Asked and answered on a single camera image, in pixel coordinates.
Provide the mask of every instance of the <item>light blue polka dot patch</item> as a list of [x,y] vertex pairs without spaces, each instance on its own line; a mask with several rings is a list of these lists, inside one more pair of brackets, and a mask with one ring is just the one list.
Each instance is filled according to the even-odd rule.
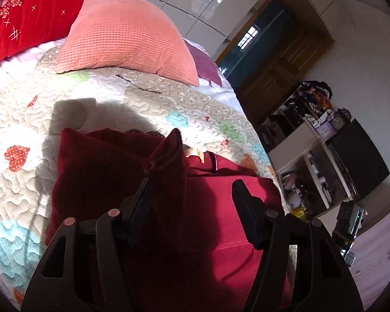
[[175,128],[187,128],[189,127],[189,119],[184,115],[174,111],[166,116],[167,122]]
[[13,220],[0,222],[0,270],[20,293],[25,293],[43,252],[32,231]]
[[256,143],[253,145],[253,151],[257,155],[257,157],[264,163],[270,165],[269,156],[267,156],[263,146],[260,143]]

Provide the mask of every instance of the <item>peach waffle-textured pillow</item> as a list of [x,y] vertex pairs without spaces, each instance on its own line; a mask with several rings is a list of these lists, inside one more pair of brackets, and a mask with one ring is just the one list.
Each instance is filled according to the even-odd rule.
[[167,15],[145,0],[84,0],[58,73],[119,66],[199,85],[194,60]]

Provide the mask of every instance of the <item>purple cloth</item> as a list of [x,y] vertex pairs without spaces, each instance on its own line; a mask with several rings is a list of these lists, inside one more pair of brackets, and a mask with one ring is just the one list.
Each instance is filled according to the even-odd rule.
[[196,72],[198,76],[209,82],[214,82],[220,87],[223,86],[223,82],[219,78],[217,65],[211,58],[205,54],[202,50],[194,47],[188,42],[184,41],[195,61]]

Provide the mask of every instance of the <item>window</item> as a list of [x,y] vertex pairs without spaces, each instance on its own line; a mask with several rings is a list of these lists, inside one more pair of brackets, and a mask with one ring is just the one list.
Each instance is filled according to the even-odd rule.
[[248,32],[244,35],[244,37],[241,39],[240,42],[238,42],[238,47],[240,47],[242,50],[244,50],[248,44],[251,42],[253,37],[255,37],[258,33],[258,29],[255,27],[251,27]]

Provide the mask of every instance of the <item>black monitor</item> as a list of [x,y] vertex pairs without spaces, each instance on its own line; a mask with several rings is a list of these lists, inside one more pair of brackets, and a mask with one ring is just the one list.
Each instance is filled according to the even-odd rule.
[[347,170],[360,200],[390,175],[379,151],[355,119],[332,139],[331,146]]

